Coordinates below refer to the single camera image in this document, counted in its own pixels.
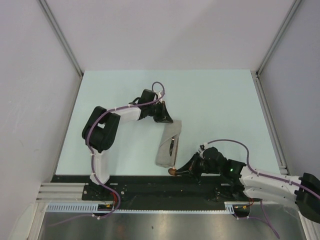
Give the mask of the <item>silver knife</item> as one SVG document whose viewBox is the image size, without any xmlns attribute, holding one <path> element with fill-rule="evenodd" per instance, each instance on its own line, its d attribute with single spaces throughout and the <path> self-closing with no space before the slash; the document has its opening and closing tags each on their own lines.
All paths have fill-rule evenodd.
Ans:
<svg viewBox="0 0 320 240">
<path fill-rule="evenodd" d="M 175 146 L 175 138 L 172 137 L 171 142 L 170 142 L 170 146 L 169 146 L 169 155 L 170 156 L 172 156 L 172 154 L 173 154 L 174 146 Z"/>
</svg>

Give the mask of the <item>grey cloth napkin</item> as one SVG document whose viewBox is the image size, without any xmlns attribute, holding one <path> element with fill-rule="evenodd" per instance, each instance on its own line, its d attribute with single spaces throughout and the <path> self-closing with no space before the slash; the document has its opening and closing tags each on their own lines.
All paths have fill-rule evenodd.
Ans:
<svg viewBox="0 0 320 240">
<path fill-rule="evenodd" d="M 174 120 L 173 123 L 166 123 L 158 147 L 155 164 L 158 167 L 170 168 L 173 157 L 170 156 L 169 149 L 172 137 L 180 137 L 182 132 L 182 121 Z"/>
</svg>

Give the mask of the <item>brown wooden spoon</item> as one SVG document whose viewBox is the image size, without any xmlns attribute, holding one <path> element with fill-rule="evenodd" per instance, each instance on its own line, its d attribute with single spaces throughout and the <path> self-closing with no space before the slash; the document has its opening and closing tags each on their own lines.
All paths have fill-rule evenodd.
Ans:
<svg viewBox="0 0 320 240">
<path fill-rule="evenodd" d="M 168 173 L 171 176 L 175 176 L 176 174 L 176 161 L 177 161 L 177 154 L 178 154 L 178 147 L 179 147 L 179 137 L 174 137 L 175 138 L 175 142 L 174 142 L 174 148 L 173 148 L 173 152 L 172 152 L 172 159 L 173 159 L 173 163 L 172 166 L 168 169 Z"/>
</svg>

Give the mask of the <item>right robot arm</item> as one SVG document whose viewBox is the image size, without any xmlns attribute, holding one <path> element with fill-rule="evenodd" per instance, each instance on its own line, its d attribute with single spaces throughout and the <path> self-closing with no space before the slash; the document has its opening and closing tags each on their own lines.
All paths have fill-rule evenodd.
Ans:
<svg viewBox="0 0 320 240">
<path fill-rule="evenodd" d="M 320 181 L 310 173 L 289 176 L 250 169 L 243 162 L 225 158 L 215 147 L 202 149 L 184 166 L 170 168 L 168 172 L 197 181 L 202 174 L 219 174 L 237 201 L 245 198 L 272 201 L 298 209 L 310 221 L 320 221 Z"/>
</svg>

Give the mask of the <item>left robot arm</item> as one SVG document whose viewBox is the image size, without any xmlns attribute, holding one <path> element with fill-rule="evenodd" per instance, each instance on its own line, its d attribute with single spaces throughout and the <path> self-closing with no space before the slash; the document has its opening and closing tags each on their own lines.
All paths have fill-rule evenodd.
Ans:
<svg viewBox="0 0 320 240">
<path fill-rule="evenodd" d="M 159 92 L 144 89 L 141 96 L 127 105 L 106 109 L 96 106 L 82 130 L 82 138 L 91 156 L 90 180 L 96 184 L 93 194 L 100 200 L 110 196 L 111 188 L 105 184 L 110 179 L 107 163 L 103 155 L 108 151 L 117 135 L 119 125 L 152 117 L 156 123 L 172 124 L 174 120 L 168 113 L 164 101 L 165 90 Z"/>
</svg>

